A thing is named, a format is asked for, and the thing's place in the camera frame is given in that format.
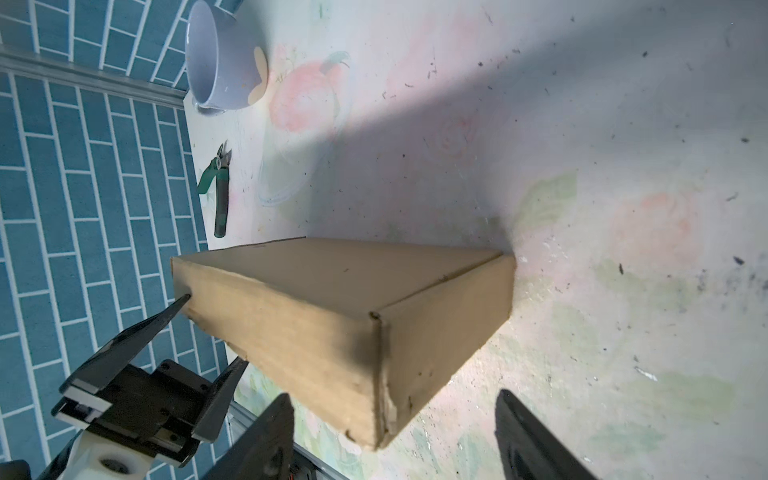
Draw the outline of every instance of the green-handled pliers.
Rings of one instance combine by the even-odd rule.
[[[227,234],[227,212],[230,209],[230,160],[232,150],[227,151],[227,142],[221,144],[216,157],[200,176],[197,193],[208,193],[210,183],[216,178],[216,221],[214,222],[214,237],[221,238]]]

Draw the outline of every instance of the white table surface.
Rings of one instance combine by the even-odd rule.
[[[768,4],[246,0],[237,17],[264,38],[266,96],[215,118],[185,101],[198,178],[233,149],[224,238],[200,199],[209,248],[518,258],[510,320],[389,448],[301,407],[299,443],[351,478],[497,478],[509,388],[602,478],[768,476]],[[259,413],[276,392],[249,370],[237,399]]]

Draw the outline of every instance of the tabletop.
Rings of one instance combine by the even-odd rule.
[[[496,247],[510,319],[381,452],[301,405],[349,478],[500,478],[510,389],[601,478],[768,474],[768,4],[246,0],[264,98],[204,118],[233,150],[227,235]],[[236,400],[280,391],[252,366]]]

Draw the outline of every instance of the brown cardboard box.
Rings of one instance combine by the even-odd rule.
[[[299,238],[175,257],[171,267],[201,329],[378,449],[509,318],[515,258]]]

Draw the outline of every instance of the blue tile wall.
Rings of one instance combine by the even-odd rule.
[[[133,1],[114,9],[143,12]],[[88,22],[112,5],[74,4]],[[0,462],[23,458],[37,477],[76,433],[50,415],[63,380],[173,301],[170,258],[207,243],[182,110],[0,73],[0,122]],[[166,358],[208,379],[226,366],[223,343],[184,316],[134,364]],[[173,478],[202,476],[227,445],[225,429]],[[150,477],[171,469],[158,462]]]
[[[70,9],[69,0],[2,0],[0,34],[6,45],[186,91],[184,36],[194,1],[74,0]],[[243,0],[206,2],[234,13]]]

